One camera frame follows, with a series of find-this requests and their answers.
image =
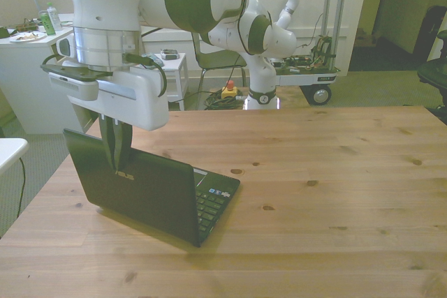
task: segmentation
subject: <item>laptop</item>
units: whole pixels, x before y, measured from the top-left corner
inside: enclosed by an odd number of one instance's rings
[[[122,171],[109,165],[101,139],[64,130],[88,201],[190,242],[207,239],[240,181],[131,148]]]

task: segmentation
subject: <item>laptop keyboard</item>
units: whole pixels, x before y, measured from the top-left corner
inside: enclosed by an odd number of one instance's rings
[[[205,232],[212,223],[217,221],[217,213],[219,212],[225,200],[196,191],[198,229]]]

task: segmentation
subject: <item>laptop lid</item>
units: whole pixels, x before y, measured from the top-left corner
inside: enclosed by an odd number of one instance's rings
[[[64,130],[88,201],[200,247],[193,168],[131,148],[122,171],[108,164],[102,140]]]

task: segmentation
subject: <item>white cabinet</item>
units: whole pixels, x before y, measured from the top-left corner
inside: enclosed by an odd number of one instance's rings
[[[40,67],[57,52],[56,42],[71,32],[71,27],[64,28],[56,36],[29,43],[0,40],[0,88],[28,134],[56,134],[64,128],[83,132],[91,124],[89,111],[53,90]]]

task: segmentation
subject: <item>office chair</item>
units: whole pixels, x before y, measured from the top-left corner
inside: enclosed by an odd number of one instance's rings
[[[200,82],[198,83],[198,92],[202,91],[203,78],[205,73],[209,70],[216,69],[229,69],[229,68],[240,68],[242,71],[242,86],[247,85],[247,79],[245,77],[244,67],[247,66],[242,56],[237,52],[231,50],[220,50],[218,52],[210,52],[204,54],[200,51],[200,39],[198,33],[191,33],[193,36],[194,52],[196,53],[196,60],[198,66],[202,68],[202,74],[200,75]],[[196,110],[198,109],[198,104],[200,102],[200,93],[197,97]]]
[[[439,32],[437,38],[444,42],[441,57],[420,66],[418,76],[422,83],[428,83],[439,90],[444,106],[428,110],[447,124],[447,30]]]

